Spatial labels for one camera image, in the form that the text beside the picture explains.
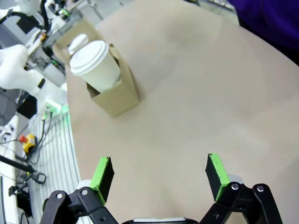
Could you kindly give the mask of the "white plastic cup lid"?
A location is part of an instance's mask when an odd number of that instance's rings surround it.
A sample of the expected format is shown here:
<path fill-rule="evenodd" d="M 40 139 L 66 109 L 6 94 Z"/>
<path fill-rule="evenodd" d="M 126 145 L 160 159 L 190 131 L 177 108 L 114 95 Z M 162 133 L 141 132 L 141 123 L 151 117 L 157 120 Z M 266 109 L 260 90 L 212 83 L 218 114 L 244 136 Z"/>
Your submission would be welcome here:
<path fill-rule="evenodd" d="M 109 50 L 104 41 L 93 41 L 77 51 L 70 60 L 71 72 L 76 76 L 93 70 L 105 58 Z"/>

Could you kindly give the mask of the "white lidded paper cup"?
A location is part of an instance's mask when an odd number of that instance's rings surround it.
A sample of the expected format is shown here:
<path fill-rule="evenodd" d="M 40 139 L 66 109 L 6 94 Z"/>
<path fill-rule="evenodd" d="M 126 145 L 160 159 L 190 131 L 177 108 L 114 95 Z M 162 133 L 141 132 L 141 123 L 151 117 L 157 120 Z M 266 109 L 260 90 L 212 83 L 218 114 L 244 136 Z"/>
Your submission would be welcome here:
<path fill-rule="evenodd" d="M 89 39 L 86 34 L 79 34 L 77 37 L 75 37 L 68 46 L 70 55 L 73 55 L 75 52 L 84 47 L 88 43 L 88 41 Z"/>

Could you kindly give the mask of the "black clamp stand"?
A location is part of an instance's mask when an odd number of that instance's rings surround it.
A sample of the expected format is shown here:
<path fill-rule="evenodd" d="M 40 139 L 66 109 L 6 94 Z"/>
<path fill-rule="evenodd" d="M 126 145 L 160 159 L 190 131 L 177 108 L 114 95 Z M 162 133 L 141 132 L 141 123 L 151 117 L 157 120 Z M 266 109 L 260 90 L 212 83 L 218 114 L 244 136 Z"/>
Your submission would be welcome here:
<path fill-rule="evenodd" d="M 37 172 L 31 165 L 24 165 L 2 155 L 0 155 L 0 161 L 12 167 L 23 170 L 25 172 L 29 172 L 29 177 L 32 178 L 38 184 L 44 184 L 46 182 L 47 176 L 43 173 Z"/>

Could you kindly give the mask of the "brown cardboard cup carrier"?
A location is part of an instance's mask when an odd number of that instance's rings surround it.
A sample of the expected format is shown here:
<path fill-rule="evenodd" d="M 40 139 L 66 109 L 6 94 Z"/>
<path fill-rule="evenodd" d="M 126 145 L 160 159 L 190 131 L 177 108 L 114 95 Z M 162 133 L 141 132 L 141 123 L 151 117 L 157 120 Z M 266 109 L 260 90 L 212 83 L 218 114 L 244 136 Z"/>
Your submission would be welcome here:
<path fill-rule="evenodd" d="M 107 43 L 101 34 L 96 30 L 96 28 L 87 20 L 83 19 L 73 25 L 72 28 L 70 28 L 53 44 L 55 56 L 57 56 L 58 59 L 60 59 L 70 69 L 70 60 L 74 54 L 70 55 L 68 46 L 79 34 L 86 34 L 89 39 L 88 43 L 93 41 L 104 41 L 106 44 L 108 44 L 108 51 L 113 56 L 121 70 L 119 81 L 116 82 L 110 89 L 102 93 L 95 90 L 84 80 L 92 101 L 101 107 L 111 117 L 117 117 L 125 111 L 138 105 L 139 98 L 129 65 L 125 62 L 115 46 L 111 43 Z"/>

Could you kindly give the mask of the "person's purple sweater torso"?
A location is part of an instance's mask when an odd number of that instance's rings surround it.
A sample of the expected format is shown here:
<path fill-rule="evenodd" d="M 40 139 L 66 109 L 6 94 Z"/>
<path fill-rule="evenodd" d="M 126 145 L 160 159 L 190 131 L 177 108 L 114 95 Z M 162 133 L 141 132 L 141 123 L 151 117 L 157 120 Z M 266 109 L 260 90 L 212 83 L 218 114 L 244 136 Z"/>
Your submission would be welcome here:
<path fill-rule="evenodd" d="M 299 0 L 228 0 L 239 25 L 299 61 Z"/>

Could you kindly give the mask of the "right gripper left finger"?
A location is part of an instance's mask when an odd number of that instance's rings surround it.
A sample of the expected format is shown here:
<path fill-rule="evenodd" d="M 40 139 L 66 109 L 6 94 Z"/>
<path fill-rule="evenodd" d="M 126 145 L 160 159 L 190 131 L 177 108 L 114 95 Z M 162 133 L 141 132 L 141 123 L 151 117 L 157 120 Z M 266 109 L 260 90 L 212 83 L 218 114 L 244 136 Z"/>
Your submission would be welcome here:
<path fill-rule="evenodd" d="M 89 217 L 93 224 L 118 224 L 105 207 L 114 177 L 110 157 L 101 157 L 91 182 L 71 194 L 56 190 L 43 205 L 43 224 L 76 224 Z"/>

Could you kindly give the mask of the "black equipment box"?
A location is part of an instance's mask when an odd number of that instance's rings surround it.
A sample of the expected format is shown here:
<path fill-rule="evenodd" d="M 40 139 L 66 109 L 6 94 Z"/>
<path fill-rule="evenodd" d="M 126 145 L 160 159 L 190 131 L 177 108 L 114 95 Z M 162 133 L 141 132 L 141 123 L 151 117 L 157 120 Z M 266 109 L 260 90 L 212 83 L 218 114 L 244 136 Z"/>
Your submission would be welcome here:
<path fill-rule="evenodd" d="M 16 110 L 24 117 L 31 119 L 37 113 L 37 99 L 25 92 L 20 96 Z"/>

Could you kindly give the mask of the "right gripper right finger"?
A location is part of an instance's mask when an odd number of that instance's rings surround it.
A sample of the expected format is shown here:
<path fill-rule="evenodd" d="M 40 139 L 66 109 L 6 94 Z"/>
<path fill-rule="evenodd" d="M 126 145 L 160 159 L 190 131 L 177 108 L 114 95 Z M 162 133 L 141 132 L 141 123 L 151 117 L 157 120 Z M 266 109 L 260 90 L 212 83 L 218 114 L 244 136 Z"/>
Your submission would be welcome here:
<path fill-rule="evenodd" d="M 202 218 L 202 224 L 226 224 L 233 212 L 242 213 L 247 224 L 283 224 L 268 185 L 248 188 L 230 180 L 217 153 L 207 156 L 205 169 L 214 204 Z"/>

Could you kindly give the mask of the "green lit arm base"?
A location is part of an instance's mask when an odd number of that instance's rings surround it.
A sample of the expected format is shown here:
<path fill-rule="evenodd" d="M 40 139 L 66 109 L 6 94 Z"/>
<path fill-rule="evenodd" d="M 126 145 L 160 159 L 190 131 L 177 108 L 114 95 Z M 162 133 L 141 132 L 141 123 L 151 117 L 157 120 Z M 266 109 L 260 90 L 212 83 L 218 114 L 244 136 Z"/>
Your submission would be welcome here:
<path fill-rule="evenodd" d="M 49 99 L 46 101 L 46 104 L 44 106 L 44 111 L 52 113 L 52 117 L 55 116 L 62 116 L 66 114 L 69 110 L 68 104 L 58 104 L 54 102 L 53 100 Z"/>

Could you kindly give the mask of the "yellow emergency stop box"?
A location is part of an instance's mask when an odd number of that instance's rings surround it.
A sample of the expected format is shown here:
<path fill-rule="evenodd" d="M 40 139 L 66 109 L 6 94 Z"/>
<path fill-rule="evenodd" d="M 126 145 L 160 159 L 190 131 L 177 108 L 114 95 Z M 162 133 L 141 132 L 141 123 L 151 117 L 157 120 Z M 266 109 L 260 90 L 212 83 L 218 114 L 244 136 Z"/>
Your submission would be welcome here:
<path fill-rule="evenodd" d="M 20 135 L 19 141 L 22 143 L 22 148 L 25 154 L 29 154 L 30 151 L 35 147 L 37 138 L 32 133 L 29 133 L 27 136 Z"/>

